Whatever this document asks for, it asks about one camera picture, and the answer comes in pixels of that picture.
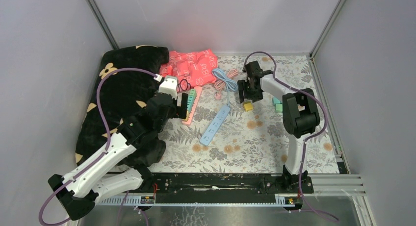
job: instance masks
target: teal block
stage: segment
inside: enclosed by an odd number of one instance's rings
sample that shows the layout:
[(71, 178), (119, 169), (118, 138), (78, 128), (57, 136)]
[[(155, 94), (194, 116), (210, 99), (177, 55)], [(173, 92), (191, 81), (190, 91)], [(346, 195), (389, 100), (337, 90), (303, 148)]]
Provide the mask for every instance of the teal block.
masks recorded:
[(273, 97), (273, 99), (272, 99), (272, 103), (273, 103), (273, 106), (275, 106), (276, 104), (282, 104), (282, 102), (280, 102), (280, 100), (278, 100), (277, 98), (275, 98), (275, 97)]
[(274, 105), (274, 111), (278, 112), (278, 113), (282, 113), (283, 112), (283, 104), (279, 103)]

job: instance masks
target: white connector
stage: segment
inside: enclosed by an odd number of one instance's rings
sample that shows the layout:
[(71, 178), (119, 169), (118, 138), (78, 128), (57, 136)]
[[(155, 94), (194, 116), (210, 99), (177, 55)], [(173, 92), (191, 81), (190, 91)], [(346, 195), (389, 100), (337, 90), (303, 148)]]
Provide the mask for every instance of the white connector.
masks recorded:
[(159, 93), (165, 93), (172, 96), (176, 99), (178, 92), (176, 88), (178, 87), (178, 79), (174, 76), (167, 75), (165, 80), (159, 86)]
[(156, 77), (153, 77), (153, 79), (157, 82), (160, 82), (163, 79), (163, 77), (159, 74), (156, 74)]

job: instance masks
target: yellow cube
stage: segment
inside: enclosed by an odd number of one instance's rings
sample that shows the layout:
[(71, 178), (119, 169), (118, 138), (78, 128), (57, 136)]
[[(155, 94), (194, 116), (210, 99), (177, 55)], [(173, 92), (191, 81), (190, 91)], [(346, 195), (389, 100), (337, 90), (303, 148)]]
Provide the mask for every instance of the yellow cube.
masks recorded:
[(250, 101), (244, 102), (243, 107), (246, 112), (253, 111), (253, 104)]

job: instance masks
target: gray floor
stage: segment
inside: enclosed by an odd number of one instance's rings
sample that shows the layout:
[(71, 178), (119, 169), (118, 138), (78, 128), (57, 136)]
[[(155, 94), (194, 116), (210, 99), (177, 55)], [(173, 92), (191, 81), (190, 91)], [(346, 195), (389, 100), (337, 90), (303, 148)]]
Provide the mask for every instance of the gray floor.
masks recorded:
[[(354, 203), (348, 197), (307, 197), (319, 210), (340, 218), (341, 226), (360, 225)], [(79, 226), (114, 226), (118, 207), (96, 206)], [(331, 226), (319, 216), (309, 213), (288, 214), (280, 207), (153, 207), (146, 211), (150, 226)], [(123, 207), (120, 226), (145, 226), (142, 215), (131, 206)]]

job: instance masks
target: power strip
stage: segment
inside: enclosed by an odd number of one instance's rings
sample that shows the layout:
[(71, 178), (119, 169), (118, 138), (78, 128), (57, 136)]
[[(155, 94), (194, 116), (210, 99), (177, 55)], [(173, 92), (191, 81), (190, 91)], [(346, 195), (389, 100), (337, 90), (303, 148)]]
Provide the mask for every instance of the power strip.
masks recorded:
[(214, 120), (212, 120), (211, 124), (209, 124), (207, 130), (202, 135), (199, 142), (205, 146), (208, 146), (211, 140), (214, 138), (214, 135), (217, 133), (218, 129), (220, 128), (221, 124), (225, 121), (230, 112), (231, 108), (224, 105), (221, 107), (220, 111), (215, 116)]

